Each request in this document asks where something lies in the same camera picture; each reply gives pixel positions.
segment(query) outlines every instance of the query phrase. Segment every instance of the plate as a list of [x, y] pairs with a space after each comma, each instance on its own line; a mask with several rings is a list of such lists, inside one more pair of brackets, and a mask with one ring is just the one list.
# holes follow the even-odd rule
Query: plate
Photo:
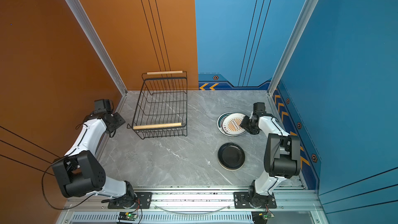
[[217, 153], [218, 161], [227, 170], [240, 169], [245, 162], [245, 152], [234, 143], [223, 144]]
[[232, 136], [238, 136], [243, 134], [244, 132], [246, 132], [246, 130], [239, 125], [241, 124], [243, 117], [245, 116], [246, 115], [239, 112], [229, 114], [221, 121], [222, 131]]
[[222, 130], [221, 125], [222, 125], [222, 121], [225, 119], [225, 117], [227, 117], [228, 115], [230, 115], [230, 114], [232, 114], [232, 113], [233, 113], [233, 112], [226, 112], [226, 113], [222, 114], [220, 117], [218, 117], [218, 120], [217, 120], [217, 127], [218, 127], [218, 129], [220, 130], [220, 132], [222, 132], [222, 134], [224, 134], [225, 136], [228, 136], [228, 137], [235, 137], [235, 136], [226, 134], [226, 133]]

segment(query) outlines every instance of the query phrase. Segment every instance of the wire basket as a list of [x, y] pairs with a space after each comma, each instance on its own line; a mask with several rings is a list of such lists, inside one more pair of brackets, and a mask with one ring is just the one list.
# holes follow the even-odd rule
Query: wire basket
[[142, 80], [134, 118], [127, 128], [141, 139], [187, 136], [187, 72], [147, 72]]

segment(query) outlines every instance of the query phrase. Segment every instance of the wooden handle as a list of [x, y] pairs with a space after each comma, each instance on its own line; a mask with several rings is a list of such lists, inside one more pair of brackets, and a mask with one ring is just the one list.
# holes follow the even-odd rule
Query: wooden handle
[[141, 130], [141, 129], [152, 129], [152, 128], [166, 128], [166, 127], [180, 127], [182, 123], [171, 123], [171, 124], [148, 124], [145, 126], [134, 126], [133, 130]]
[[182, 73], [182, 70], [177, 71], [158, 71], [158, 72], [147, 72], [147, 75], [163, 75], [169, 73]]

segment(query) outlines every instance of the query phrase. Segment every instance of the blue wall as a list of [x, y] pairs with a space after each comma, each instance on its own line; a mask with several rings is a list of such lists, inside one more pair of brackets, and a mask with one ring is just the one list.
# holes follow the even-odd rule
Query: blue wall
[[398, 199], [398, 169], [354, 182], [398, 166], [397, 44], [398, 0], [319, 0], [282, 77], [321, 159], [332, 224], [395, 218], [396, 202], [363, 206]]
[[195, 0], [199, 73], [221, 74], [236, 87], [269, 80], [304, 2]]

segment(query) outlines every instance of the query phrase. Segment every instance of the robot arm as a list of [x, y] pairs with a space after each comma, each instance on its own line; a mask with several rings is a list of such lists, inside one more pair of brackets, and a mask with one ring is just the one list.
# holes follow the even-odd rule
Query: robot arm
[[261, 206], [281, 182], [300, 173], [300, 140], [279, 126], [277, 119], [266, 112], [263, 102], [253, 104], [251, 118], [244, 117], [240, 126], [253, 135], [261, 130], [267, 137], [265, 170], [249, 187], [249, 202]]
[[107, 177], [93, 155], [103, 133], [115, 133], [125, 121], [118, 113], [112, 114], [109, 100], [98, 100], [94, 105], [96, 110], [85, 117], [76, 142], [53, 164], [54, 175], [64, 197], [102, 195], [110, 198], [103, 202], [130, 207], [136, 200], [130, 183]]

